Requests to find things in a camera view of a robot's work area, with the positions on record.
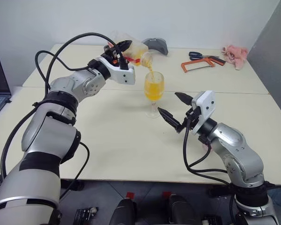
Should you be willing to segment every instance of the wine glass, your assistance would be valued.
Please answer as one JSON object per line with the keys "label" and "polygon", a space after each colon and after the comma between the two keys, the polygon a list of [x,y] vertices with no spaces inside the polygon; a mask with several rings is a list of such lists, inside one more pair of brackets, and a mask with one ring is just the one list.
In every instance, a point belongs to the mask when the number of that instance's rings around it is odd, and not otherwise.
{"label": "wine glass", "polygon": [[145,77],[145,96],[151,100],[151,106],[146,112],[150,118],[157,118],[159,112],[157,110],[156,101],[163,96],[164,77],[156,71],[149,72]]}

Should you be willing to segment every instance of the plastic bottle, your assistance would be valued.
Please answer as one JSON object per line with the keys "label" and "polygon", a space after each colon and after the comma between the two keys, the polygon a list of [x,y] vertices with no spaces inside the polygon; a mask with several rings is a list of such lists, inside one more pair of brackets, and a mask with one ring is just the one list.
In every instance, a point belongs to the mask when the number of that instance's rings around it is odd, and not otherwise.
{"label": "plastic bottle", "polygon": [[130,47],[123,52],[123,56],[134,65],[142,65],[152,71],[152,55],[149,52],[148,46],[128,34],[119,31],[113,31],[111,33],[111,38],[115,43],[124,40],[132,40]]}

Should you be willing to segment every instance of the scissors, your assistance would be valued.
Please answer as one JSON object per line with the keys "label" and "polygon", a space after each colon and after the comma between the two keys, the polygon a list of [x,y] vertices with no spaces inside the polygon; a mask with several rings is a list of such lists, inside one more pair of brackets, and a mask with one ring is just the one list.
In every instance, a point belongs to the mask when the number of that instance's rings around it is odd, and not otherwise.
{"label": "scissors", "polygon": [[191,61],[200,60],[202,58],[208,58],[210,56],[213,56],[213,55],[202,55],[199,52],[189,52],[188,55],[189,55],[189,58],[190,58]]}

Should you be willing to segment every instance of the pink cloth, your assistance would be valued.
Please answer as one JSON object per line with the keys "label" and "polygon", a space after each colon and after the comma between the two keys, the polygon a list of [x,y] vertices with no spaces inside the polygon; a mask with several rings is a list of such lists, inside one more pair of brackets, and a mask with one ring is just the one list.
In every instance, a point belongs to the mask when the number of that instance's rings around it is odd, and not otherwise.
{"label": "pink cloth", "polygon": [[247,60],[248,49],[229,45],[223,47],[222,54],[228,63],[235,64],[235,69],[240,70]]}

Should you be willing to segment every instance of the table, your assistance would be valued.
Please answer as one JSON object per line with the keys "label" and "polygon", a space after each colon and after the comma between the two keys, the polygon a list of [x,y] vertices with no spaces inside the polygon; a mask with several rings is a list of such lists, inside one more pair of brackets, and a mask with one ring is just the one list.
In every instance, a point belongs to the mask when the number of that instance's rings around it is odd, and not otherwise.
{"label": "table", "polygon": [[[51,52],[55,53],[60,47],[61,45],[55,45],[51,49]],[[221,56],[220,50],[214,49],[169,48],[168,56],[164,56],[159,52],[152,52],[153,70],[163,73],[165,91],[197,92],[214,90],[215,92],[223,93],[268,94],[268,91],[248,62],[245,63],[242,70],[235,70],[234,65],[226,63],[223,67],[216,64],[214,68],[205,68],[184,73],[181,63],[190,61],[188,57],[189,51],[197,51],[205,55]],[[101,55],[103,52],[103,46],[69,45],[59,56],[69,67],[80,68],[86,66],[90,60]],[[47,71],[51,59],[52,56],[47,55],[40,63],[44,73]],[[123,85],[113,81],[107,81],[103,89],[143,90],[144,77],[147,73],[147,68],[143,66],[135,67],[135,85]],[[50,81],[71,74],[71,71],[66,70],[56,61],[52,68]],[[35,70],[23,84],[23,87],[44,87],[44,81]]]}
{"label": "table", "polygon": [[[0,113],[0,156],[7,137],[17,122],[43,98],[43,88],[23,87],[8,110]],[[242,131],[249,146],[264,162],[265,179],[281,184],[281,111],[270,95],[216,93],[212,118]],[[143,91],[101,90],[78,106],[76,127],[91,151],[80,175],[86,180],[144,180],[215,183],[189,173],[182,158],[183,132],[177,134],[161,117],[150,119],[144,111],[149,101]],[[172,92],[165,92],[159,105],[183,120],[188,107]],[[16,134],[7,155],[7,171],[22,158],[21,137],[27,122]],[[188,160],[193,162],[206,150],[197,136],[189,136]],[[74,158],[60,166],[60,177],[72,179],[85,161],[79,147]],[[224,168],[212,152],[196,168]],[[229,180],[226,174],[210,175]]]}

